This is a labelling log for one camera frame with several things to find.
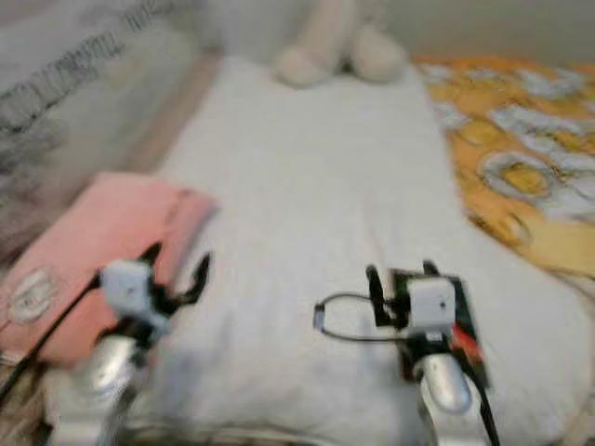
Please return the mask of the orange yellow cartoon blanket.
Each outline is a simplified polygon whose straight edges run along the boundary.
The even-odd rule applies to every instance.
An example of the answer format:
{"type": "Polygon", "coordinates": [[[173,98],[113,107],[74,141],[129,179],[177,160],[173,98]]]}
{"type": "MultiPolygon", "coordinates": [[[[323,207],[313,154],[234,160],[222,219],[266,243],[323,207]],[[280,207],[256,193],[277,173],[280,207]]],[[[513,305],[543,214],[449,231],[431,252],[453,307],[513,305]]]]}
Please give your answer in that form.
{"type": "Polygon", "coordinates": [[[564,279],[595,283],[595,62],[419,57],[465,214],[564,279]]]}

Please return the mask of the pink pillow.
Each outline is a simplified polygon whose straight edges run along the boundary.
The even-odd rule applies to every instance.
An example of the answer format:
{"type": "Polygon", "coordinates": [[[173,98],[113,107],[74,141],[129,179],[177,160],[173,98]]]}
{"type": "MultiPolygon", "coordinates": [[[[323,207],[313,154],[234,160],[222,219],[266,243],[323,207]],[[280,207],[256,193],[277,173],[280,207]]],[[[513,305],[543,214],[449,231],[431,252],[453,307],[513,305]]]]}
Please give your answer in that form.
{"type": "Polygon", "coordinates": [[[161,178],[97,175],[1,277],[1,361],[20,361],[59,315],[64,322],[38,360],[55,365],[83,360],[100,333],[116,323],[103,293],[85,290],[95,273],[158,245],[154,281],[170,286],[218,209],[219,201],[207,192],[161,178]]]}

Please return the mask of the black red packet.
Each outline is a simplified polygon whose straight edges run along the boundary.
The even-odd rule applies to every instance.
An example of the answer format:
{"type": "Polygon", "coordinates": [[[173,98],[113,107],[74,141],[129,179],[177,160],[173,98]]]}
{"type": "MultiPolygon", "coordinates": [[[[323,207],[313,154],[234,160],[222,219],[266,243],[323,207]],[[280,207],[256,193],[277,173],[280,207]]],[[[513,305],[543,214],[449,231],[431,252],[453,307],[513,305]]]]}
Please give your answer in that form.
{"type": "MultiPolygon", "coordinates": [[[[422,279],[421,270],[392,269],[388,272],[391,277],[409,277],[422,279]]],[[[460,361],[460,368],[476,386],[484,389],[492,386],[489,377],[487,361],[481,348],[479,327],[473,318],[467,285],[456,275],[441,272],[443,279],[449,279],[455,286],[457,314],[451,330],[446,333],[409,333],[405,330],[398,332],[399,373],[405,382],[414,382],[414,365],[430,354],[449,354],[460,361]]]]}

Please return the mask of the grey patterned cloth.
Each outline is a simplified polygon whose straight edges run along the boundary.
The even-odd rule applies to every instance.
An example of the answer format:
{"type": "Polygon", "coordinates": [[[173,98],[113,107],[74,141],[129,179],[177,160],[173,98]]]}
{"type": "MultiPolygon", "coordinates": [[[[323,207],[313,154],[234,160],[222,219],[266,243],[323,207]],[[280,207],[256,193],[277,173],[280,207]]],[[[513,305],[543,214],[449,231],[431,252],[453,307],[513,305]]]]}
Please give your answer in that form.
{"type": "Polygon", "coordinates": [[[28,242],[123,170],[219,59],[214,0],[3,0],[0,241],[28,242]]]}

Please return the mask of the white bed sheet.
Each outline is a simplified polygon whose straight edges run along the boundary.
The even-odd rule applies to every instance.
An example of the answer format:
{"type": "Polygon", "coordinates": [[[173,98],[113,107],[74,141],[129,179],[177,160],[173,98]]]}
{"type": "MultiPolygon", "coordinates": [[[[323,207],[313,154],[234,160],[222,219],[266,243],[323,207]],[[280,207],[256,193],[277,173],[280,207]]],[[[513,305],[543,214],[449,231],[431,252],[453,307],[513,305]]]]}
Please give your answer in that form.
{"type": "Polygon", "coordinates": [[[502,445],[560,441],[581,416],[595,387],[586,302],[468,221],[413,73],[297,90],[226,59],[154,174],[219,209],[186,262],[212,256],[208,285],[154,349],[132,419],[417,445],[417,392],[400,377],[398,349],[326,338],[313,309],[365,292],[368,265],[426,259],[467,285],[502,445]]]}

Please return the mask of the beige plush toy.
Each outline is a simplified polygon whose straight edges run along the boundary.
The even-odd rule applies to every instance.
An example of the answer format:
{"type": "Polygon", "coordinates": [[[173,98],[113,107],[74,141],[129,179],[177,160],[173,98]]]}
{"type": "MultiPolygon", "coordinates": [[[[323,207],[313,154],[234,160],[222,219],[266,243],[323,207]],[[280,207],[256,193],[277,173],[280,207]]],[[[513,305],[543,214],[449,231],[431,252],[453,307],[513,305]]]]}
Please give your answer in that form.
{"type": "Polygon", "coordinates": [[[411,55],[390,32],[390,0],[311,0],[297,38],[273,60],[282,85],[303,89],[349,71],[368,84],[400,80],[411,55]]]}

